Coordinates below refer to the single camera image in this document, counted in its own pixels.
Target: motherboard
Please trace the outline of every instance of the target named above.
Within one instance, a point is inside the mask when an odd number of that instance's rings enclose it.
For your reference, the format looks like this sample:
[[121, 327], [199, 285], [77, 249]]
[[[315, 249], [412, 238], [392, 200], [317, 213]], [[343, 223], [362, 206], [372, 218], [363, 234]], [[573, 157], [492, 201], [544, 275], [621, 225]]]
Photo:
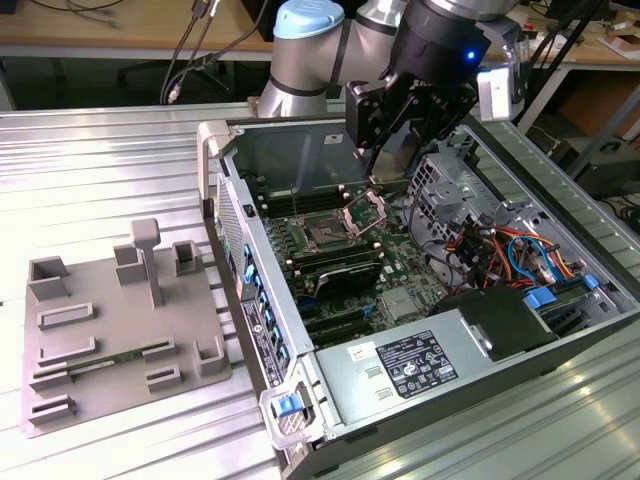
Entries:
[[424, 318], [447, 293], [383, 188], [262, 197], [262, 219], [319, 348]]

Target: aluminum workbench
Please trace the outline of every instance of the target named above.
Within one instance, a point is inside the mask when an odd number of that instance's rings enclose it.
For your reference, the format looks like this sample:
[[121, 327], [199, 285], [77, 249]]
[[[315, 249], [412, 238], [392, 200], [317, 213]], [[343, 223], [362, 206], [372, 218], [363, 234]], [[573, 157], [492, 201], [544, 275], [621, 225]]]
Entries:
[[[0, 477], [279, 478], [196, 186], [198, 123], [246, 115], [236, 104], [0, 116]], [[18, 424], [28, 259], [110, 257], [130, 221], [150, 215], [162, 246], [192, 239], [205, 254], [231, 379], [27, 440]], [[638, 478], [639, 398], [635, 324], [323, 478]]]

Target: floor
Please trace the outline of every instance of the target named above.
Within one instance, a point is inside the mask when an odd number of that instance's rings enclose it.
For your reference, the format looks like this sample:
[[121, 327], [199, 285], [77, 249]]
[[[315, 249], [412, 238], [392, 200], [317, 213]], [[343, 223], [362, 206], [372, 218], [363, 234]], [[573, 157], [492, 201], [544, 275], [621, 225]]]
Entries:
[[[7, 83], [18, 110], [157, 105], [166, 66], [130, 73], [126, 85], [118, 82], [119, 69], [140, 63], [143, 62], [61, 59], [58, 65], [62, 68], [57, 69], [55, 62], [46, 58], [4, 61]], [[56, 76], [56, 70], [63, 75]], [[217, 71], [215, 75], [228, 90], [189, 75], [179, 103], [243, 101], [259, 95], [269, 76], [269, 64], [236, 62], [226, 72]]]

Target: green circuit board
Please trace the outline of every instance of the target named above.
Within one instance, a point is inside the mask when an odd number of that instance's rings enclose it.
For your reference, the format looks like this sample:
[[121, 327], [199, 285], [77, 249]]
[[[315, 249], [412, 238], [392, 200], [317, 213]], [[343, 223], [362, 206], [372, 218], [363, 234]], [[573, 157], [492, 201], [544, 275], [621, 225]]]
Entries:
[[[366, 193], [364, 187], [346, 192], [350, 198]], [[349, 208], [360, 231], [380, 218], [377, 205], [361, 198]], [[446, 294], [438, 274], [403, 228], [398, 211], [387, 202], [384, 211], [386, 219], [361, 236], [349, 232], [340, 208], [263, 217], [300, 315], [321, 347], [424, 318]], [[375, 265], [379, 274], [356, 291], [314, 296], [320, 275], [351, 265]]]

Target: power supply label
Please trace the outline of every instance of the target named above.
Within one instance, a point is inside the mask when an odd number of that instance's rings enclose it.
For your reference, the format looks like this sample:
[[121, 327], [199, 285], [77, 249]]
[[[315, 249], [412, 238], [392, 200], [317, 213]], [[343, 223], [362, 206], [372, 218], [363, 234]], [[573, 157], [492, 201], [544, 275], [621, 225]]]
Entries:
[[376, 351], [402, 398], [411, 398], [458, 378], [431, 330], [387, 343]]
[[249, 326], [249, 332], [251, 333], [251, 339], [255, 345], [256, 352], [262, 365], [262, 371], [266, 377], [270, 387], [275, 387], [282, 383], [282, 375], [278, 362], [273, 357], [273, 350], [271, 347], [271, 341], [269, 332], [262, 324], [260, 320], [260, 312], [254, 301], [243, 302], [242, 310], [244, 310], [244, 316], [247, 319]]

